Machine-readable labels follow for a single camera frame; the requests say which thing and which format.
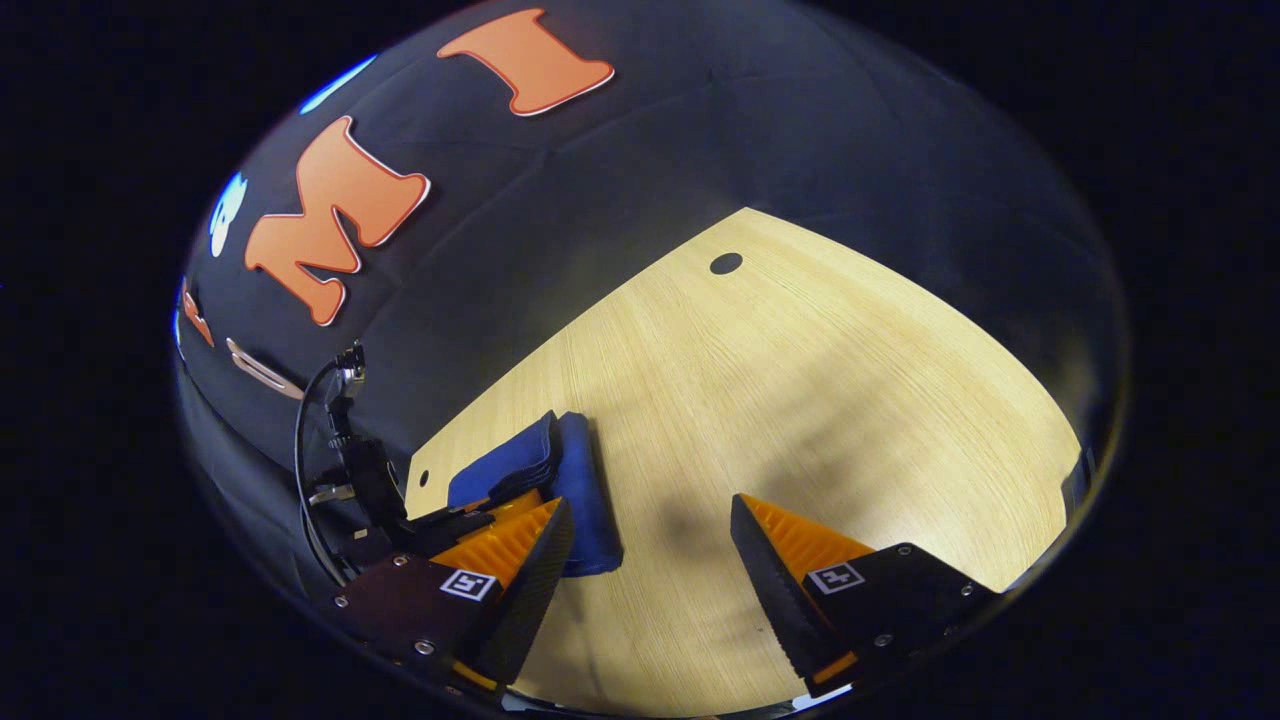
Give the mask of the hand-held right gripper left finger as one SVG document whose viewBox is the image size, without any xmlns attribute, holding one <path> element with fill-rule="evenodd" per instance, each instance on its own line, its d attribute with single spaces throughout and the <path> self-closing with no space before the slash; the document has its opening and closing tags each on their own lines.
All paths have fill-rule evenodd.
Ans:
<svg viewBox="0 0 1280 720">
<path fill-rule="evenodd" d="M 504 691 L 521 673 L 575 521 L 566 498 L 517 512 L 426 556 L 399 551 L 335 592 L 335 625 L 447 691 Z"/>
</svg>

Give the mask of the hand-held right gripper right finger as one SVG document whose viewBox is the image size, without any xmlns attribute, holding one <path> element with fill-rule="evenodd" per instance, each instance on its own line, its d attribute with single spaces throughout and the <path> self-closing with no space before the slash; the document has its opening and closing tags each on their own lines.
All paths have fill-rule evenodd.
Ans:
<svg viewBox="0 0 1280 720">
<path fill-rule="evenodd" d="M 873 550 L 750 495 L 730 534 L 795 674 L 813 694 L 905 673 L 1001 594 L 910 542 Z"/>
</svg>

